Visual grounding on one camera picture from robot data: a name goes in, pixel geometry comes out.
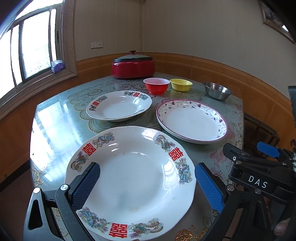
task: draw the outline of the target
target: window frame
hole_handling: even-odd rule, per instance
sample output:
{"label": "window frame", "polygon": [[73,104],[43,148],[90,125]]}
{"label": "window frame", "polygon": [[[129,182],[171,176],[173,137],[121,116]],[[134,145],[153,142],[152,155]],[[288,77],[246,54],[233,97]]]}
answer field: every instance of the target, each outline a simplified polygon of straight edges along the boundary
{"label": "window frame", "polygon": [[60,83],[65,80],[77,76],[76,68],[76,59],[74,54],[74,9],[75,9],[75,0],[64,0],[63,3],[51,5],[42,9],[37,9],[33,12],[30,12],[12,23],[12,25],[7,29],[13,29],[19,23],[25,19],[32,17],[36,14],[39,14],[48,9],[57,8],[60,6],[59,11],[57,9],[56,16],[59,15],[59,20],[56,18],[56,26],[59,27],[59,36],[57,36],[57,29],[55,31],[55,39],[59,38],[59,46],[57,47],[56,42],[56,53],[57,59],[63,60],[65,63],[65,69],[58,73],[51,72],[51,69],[42,70],[35,75],[30,76],[29,80],[21,82],[16,85],[14,73],[12,71],[15,87],[5,94],[0,99],[0,121],[5,118],[10,112],[20,106],[22,103],[37,95],[38,93]]}

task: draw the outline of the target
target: electrical outlet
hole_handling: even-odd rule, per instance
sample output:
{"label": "electrical outlet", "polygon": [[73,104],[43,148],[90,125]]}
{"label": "electrical outlet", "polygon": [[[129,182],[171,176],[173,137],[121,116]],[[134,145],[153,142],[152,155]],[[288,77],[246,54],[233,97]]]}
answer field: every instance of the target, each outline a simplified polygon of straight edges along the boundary
{"label": "electrical outlet", "polygon": [[103,47],[103,42],[97,42],[97,48],[102,48]]}
{"label": "electrical outlet", "polygon": [[97,42],[91,42],[91,49],[96,48],[97,47]]}

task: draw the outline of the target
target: orange tile wainscoting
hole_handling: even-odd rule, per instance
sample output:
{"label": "orange tile wainscoting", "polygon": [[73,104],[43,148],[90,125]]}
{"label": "orange tile wainscoting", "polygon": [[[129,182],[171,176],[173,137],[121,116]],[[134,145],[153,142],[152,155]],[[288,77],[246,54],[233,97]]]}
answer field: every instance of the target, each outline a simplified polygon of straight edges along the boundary
{"label": "orange tile wainscoting", "polygon": [[[231,89],[241,98],[244,111],[278,132],[279,147],[289,148],[296,137],[291,102],[264,81],[222,63],[171,53],[143,53],[152,56],[157,72],[198,82],[211,81]],[[111,74],[112,54],[77,61],[78,77],[57,84],[37,94],[12,111],[0,122],[0,182],[29,159],[30,136],[36,106],[65,90]]]}

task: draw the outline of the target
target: metal bowl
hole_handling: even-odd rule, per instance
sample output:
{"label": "metal bowl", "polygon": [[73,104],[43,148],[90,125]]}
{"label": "metal bowl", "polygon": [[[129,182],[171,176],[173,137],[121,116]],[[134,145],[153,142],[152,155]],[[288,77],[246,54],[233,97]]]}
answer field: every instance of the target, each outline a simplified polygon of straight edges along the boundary
{"label": "metal bowl", "polygon": [[207,93],[207,95],[216,100],[223,101],[226,100],[230,95],[232,95],[231,90],[222,85],[211,82],[204,82],[203,84],[205,86],[205,92]]}

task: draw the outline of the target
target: plate with purple floral pattern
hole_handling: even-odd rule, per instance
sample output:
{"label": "plate with purple floral pattern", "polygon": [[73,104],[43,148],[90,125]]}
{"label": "plate with purple floral pattern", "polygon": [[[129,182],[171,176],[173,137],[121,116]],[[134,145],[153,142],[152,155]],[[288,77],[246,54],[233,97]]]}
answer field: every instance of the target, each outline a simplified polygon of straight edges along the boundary
{"label": "plate with purple floral pattern", "polygon": [[120,122],[146,111],[152,99],[138,91],[114,91],[95,98],[86,113],[95,119]]}
{"label": "plate with purple floral pattern", "polygon": [[108,240],[150,240],[172,229],[190,208],[196,179],[183,147],[165,133],[115,127],[86,141],[71,158],[70,184],[91,162],[101,174],[83,208],[85,227]]}
{"label": "plate with purple floral pattern", "polygon": [[215,143],[228,132],[227,123],[218,111],[194,100],[163,102],[156,109],[156,117],[168,133],[191,143]]}

